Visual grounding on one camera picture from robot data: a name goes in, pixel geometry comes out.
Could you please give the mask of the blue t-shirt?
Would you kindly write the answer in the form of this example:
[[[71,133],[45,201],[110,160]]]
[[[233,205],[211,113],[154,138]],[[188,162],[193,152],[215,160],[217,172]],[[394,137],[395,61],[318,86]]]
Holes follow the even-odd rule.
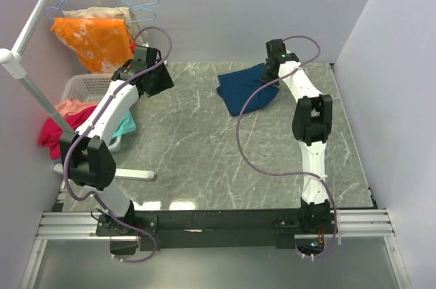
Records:
[[[263,71],[264,64],[260,63],[243,70],[217,76],[219,83],[216,89],[217,94],[224,101],[231,117],[237,117],[251,94],[263,85],[260,81]],[[276,98],[278,92],[279,88],[276,86],[262,89],[248,103],[244,113],[255,112],[267,107]]]

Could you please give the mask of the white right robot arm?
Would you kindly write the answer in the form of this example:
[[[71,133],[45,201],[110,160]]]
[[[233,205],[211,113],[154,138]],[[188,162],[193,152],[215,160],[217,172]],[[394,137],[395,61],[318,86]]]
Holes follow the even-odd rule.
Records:
[[[289,52],[282,39],[266,43],[263,84],[280,79],[296,101],[292,133],[302,155],[303,189],[300,199],[299,226],[313,234],[331,222],[330,199],[324,185],[327,139],[332,131],[333,100],[310,81],[299,58]]]

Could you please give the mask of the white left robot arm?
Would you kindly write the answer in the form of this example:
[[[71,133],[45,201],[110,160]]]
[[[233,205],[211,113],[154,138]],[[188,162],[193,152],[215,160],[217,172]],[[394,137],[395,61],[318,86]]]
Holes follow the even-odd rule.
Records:
[[[136,212],[114,179],[116,162],[108,146],[122,118],[139,98],[174,86],[164,60],[158,49],[137,46],[133,58],[112,75],[91,116],[60,138],[63,180],[70,196],[77,201],[93,197],[122,236],[138,229]]]

